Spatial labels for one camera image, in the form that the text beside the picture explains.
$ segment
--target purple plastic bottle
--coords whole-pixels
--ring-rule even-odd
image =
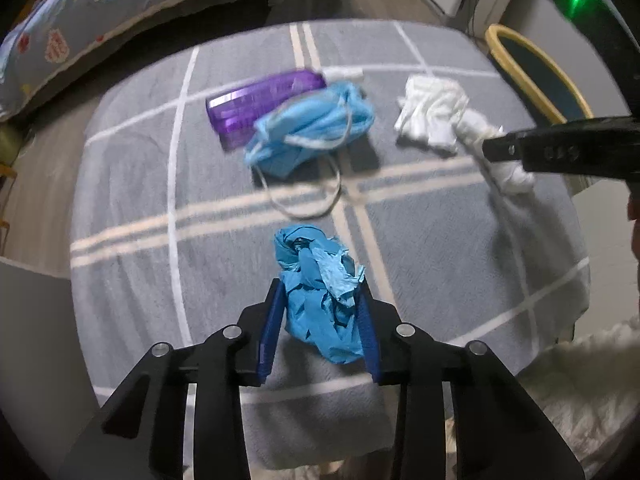
[[[211,126],[226,152],[244,146],[254,136],[254,122],[284,101],[326,87],[321,74],[294,70],[268,76],[206,99]]]

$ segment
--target yellow frame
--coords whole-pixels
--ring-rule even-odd
[[[584,97],[582,97],[578,87],[573,81],[571,81],[564,70],[562,70],[558,64],[537,45],[529,41],[523,35],[517,33],[515,30],[503,25],[491,25],[484,37],[489,46],[489,51],[491,51],[491,55],[498,62],[500,67],[509,74],[536,108],[540,110],[540,112],[542,112],[552,124],[563,124],[567,122],[566,117],[560,113],[560,110],[556,108],[538,85],[532,81],[527,73],[524,72],[522,67],[515,62],[513,57],[510,56],[502,42],[500,42],[500,37],[516,41],[518,44],[524,46],[527,50],[538,56],[567,86],[578,103],[578,106],[584,113],[585,118],[593,118],[593,111],[591,111],[591,107],[587,104],[587,101],[584,100]]]

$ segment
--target blue face mask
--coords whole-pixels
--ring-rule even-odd
[[[278,178],[366,133],[374,112],[351,82],[340,81],[286,101],[254,123],[244,162]]]

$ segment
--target table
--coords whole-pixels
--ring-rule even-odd
[[[517,372],[588,306],[588,259],[562,178],[501,196],[465,153],[398,143],[409,74],[457,80],[506,130],[533,126],[516,94],[461,33],[343,20],[265,28],[202,44],[111,89],[86,130],[72,225],[78,332],[102,402],[155,342],[204,341],[264,299],[278,275],[275,211],[242,152],[224,153],[204,98],[310,66],[360,67],[370,134],[337,155],[344,193],[316,225],[366,266],[372,292],[434,338],[482,338]],[[273,183],[291,205],[321,201],[312,162]],[[336,366],[281,332],[273,374],[242,391],[250,461],[288,468],[389,447],[392,426],[362,362]],[[193,396],[188,418],[193,417]],[[186,445],[185,460],[189,458]]]

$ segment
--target white crumpled tissue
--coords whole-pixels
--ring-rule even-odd
[[[456,140],[482,160],[498,188],[505,194],[527,193],[535,176],[518,161],[488,162],[482,154],[485,139],[501,137],[504,132],[489,124],[480,112],[468,108],[469,98],[456,81],[414,74],[409,76],[402,108],[394,126],[400,136],[424,142],[431,148],[454,155]]]

